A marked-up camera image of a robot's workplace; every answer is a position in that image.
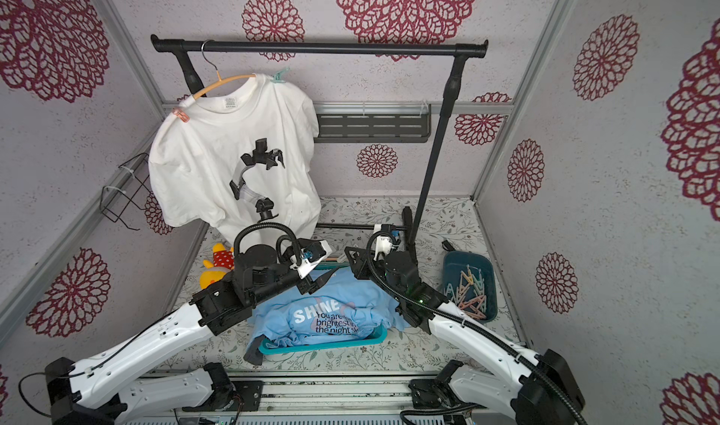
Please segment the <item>white t-shirt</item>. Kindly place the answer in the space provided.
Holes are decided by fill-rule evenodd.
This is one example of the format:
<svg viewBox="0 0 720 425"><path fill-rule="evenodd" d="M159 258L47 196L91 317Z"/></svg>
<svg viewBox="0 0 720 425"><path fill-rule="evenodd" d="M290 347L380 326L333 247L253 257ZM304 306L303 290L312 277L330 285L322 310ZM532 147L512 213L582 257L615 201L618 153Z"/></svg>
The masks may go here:
<svg viewBox="0 0 720 425"><path fill-rule="evenodd" d="M221 97L180 102L189 122L170 113L149 153L149 174L163 219L172 227L201 220L228 242L260 215L231 186L273 201L276 222L312 237L321 212L311 180L319 123L309 96L291 83L255 78Z"/></svg>

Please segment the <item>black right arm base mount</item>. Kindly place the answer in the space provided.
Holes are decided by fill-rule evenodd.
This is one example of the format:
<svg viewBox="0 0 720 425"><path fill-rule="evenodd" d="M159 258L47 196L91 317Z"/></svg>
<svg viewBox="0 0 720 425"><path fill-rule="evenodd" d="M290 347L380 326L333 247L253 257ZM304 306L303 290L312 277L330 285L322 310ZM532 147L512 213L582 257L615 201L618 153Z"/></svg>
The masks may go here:
<svg viewBox="0 0 720 425"><path fill-rule="evenodd" d="M409 389L414 410L449 410L470 405L479 407L479 404L462 401L450 387L452 375L463 366L463 362L452 359L435 378L412 379L409 383Z"/></svg>

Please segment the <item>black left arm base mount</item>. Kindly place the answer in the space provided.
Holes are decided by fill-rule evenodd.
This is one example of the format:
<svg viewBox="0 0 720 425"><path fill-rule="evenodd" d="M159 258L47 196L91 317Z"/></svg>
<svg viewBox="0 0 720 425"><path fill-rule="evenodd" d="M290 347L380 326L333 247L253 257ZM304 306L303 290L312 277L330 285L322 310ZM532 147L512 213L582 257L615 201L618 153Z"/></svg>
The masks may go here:
<svg viewBox="0 0 720 425"><path fill-rule="evenodd" d="M183 412L219 412L236 410L256 412L262 399L264 382L260 380L233 381L220 363L207 363L199 370L200 375L209 379L201 381L202 387L209 387L209 396L200 404L183 406Z"/></svg>

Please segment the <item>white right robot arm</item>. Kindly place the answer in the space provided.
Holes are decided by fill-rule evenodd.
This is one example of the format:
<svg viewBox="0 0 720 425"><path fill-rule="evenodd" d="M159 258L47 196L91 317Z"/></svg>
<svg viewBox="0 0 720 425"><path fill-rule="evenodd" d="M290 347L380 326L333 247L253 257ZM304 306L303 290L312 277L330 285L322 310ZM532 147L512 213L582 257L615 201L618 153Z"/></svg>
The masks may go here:
<svg viewBox="0 0 720 425"><path fill-rule="evenodd" d="M476 370L452 360L427 382L425 392L438 394L445 409L480 407L517 424L585 423L584 397L561 355L552 350L539 354L470 318L420 278L408 252L381 258L356 247L344 252L354 276L374 282L393 297L408 325L452 344L481 365Z"/></svg>

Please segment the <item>pink clothespin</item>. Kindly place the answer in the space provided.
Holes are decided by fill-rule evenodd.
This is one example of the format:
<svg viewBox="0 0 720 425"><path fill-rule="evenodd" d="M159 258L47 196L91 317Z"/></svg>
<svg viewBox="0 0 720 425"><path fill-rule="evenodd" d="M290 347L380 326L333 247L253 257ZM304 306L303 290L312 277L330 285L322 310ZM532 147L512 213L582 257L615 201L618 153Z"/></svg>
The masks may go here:
<svg viewBox="0 0 720 425"><path fill-rule="evenodd" d="M183 123L189 122L189 116L181 108L174 108L172 114Z"/></svg>

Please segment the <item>wooden hanger with metal hook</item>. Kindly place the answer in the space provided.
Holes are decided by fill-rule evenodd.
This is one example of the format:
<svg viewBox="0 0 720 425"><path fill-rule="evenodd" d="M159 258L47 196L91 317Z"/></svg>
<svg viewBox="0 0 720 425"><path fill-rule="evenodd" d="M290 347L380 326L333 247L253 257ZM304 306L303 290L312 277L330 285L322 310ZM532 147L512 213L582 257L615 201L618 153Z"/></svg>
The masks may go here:
<svg viewBox="0 0 720 425"><path fill-rule="evenodd" d="M219 71L218 65L215 64L213 61L211 61L211 60L206 56L206 46L207 46L208 44L211 44L211 42L214 42L214 40L206 40L206 41L204 41L204 42L202 43L202 45L201 45L201 54L202 54L202 58L204 59L204 61L205 61L207 64L209 64L209 65L215 70L215 74L216 74L216 76L217 76L217 80L216 80L214 83L210 84L209 86L203 87L203 88L200 89L198 92L193 93L193 94L192 94L192 98L193 98L194 100L199 100L199 99L202 98L203 96L206 96L209 92L211 92L211 91L213 91L213 90L215 90L215 89L218 89L219 87L224 87L224 86L226 86L226 85L228 85L228 84L230 84L230 83L232 83L232 82L241 81L241 80L248 80L248 79L251 79L251 78L255 78L255 77L256 77L255 74L240 74L240 75L234 75L234 76L229 76L229 77L223 77L223 76L221 75L221 72Z"/></svg>

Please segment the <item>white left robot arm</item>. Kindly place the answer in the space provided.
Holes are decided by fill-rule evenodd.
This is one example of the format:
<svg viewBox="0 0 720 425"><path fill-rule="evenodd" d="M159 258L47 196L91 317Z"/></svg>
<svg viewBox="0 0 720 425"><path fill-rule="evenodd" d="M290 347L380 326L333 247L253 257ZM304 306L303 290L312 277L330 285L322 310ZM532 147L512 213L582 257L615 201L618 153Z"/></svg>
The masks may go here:
<svg viewBox="0 0 720 425"><path fill-rule="evenodd" d="M219 363L187 374L148 379L159 363L251 318L261 303L297 288L314 293L328 281L311 273L333 250L325 240L300 239L285 224L259 222L232 245L234 268L189 302L93 357L60 357L41 375L54 424L125 424L171 409L214 411L230 405L236 386Z"/></svg>

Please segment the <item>mint green clothespin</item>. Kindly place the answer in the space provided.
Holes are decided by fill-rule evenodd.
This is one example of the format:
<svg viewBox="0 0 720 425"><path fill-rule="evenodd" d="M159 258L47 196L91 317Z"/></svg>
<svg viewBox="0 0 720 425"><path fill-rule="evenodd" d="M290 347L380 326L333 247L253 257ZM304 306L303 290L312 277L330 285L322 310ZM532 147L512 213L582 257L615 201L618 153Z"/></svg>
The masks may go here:
<svg viewBox="0 0 720 425"><path fill-rule="evenodd" d="M285 79L285 75L288 74L288 72L290 72L290 70L291 70L291 69L290 69L289 67L286 67L286 68L283 68L283 69L281 69L280 71L276 72L276 73L271 77L271 82L272 82L272 83L275 83L275 84L284 84L284 83L286 83L287 80Z"/></svg>

